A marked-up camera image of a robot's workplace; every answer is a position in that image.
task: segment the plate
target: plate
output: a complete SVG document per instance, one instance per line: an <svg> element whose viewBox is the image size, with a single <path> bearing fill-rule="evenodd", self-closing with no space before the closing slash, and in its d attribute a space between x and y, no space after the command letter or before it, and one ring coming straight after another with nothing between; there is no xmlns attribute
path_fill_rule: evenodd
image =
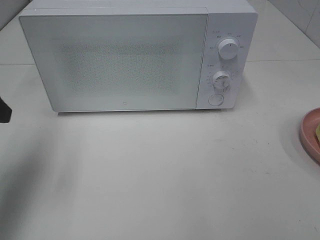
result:
<svg viewBox="0 0 320 240"><path fill-rule="evenodd" d="M316 128L320 124L320 108L308 112L302 119L300 140L305 150L320 163L320 143L316 136Z"/></svg>

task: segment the white microwave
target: white microwave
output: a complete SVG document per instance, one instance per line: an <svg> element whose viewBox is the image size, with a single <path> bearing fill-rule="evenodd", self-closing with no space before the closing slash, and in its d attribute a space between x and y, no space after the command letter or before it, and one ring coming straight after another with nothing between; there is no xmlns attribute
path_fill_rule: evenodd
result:
<svg viewBox="0 0 320 240"><path fill-rule="evenodd" d="M19 20L57 112L229 109L258 14L245 0L33 0Z"/></svg>

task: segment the power level knob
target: power level knob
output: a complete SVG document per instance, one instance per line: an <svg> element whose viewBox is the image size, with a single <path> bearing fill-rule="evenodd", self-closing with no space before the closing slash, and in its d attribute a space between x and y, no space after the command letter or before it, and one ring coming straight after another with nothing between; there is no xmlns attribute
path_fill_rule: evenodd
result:
<svg viewBox="0 0 320 240"><path fill-rule="evenodd" d="M218 71L212 77L214 91L217 94L225 93L230 89L231 76L226 71Z"/></svg>
<svg viewBox="0 0 320 240"><path fill-rule="evenodd" d="M239 43L234 38L226 38L222 40L218 45L218 51L224 60L230 60L237 56L239 49Z"/></svg>

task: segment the knob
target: knob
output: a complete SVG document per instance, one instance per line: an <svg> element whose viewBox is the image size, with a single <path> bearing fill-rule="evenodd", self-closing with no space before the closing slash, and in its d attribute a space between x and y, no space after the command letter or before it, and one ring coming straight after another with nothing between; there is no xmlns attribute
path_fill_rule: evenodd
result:
<svg viewBox="0 0 320 240"><path fill-rule="evenodd" d="M218 71L212 77L214 91L217 94L225 93L230 89L231 77L226 71Z"/></svg>
<svg viewBox="0 0 320 240"><path fill-rule="evenodd" d="M218 45L218 51L224 60L233 59L238 54L239 43L236 39L226 38Z"/></svg>

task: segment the countertop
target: countertop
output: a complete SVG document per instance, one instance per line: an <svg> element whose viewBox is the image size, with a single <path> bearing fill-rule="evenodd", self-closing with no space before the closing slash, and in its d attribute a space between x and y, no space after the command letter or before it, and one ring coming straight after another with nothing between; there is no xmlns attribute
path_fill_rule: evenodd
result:
<svg viewBox="0 0 320 240"><path fill-rule="evenodd" d="M1 240L319 240L299 125L320 49L271 3L234 109L53 112L17 18L0 32Z"/></svg>

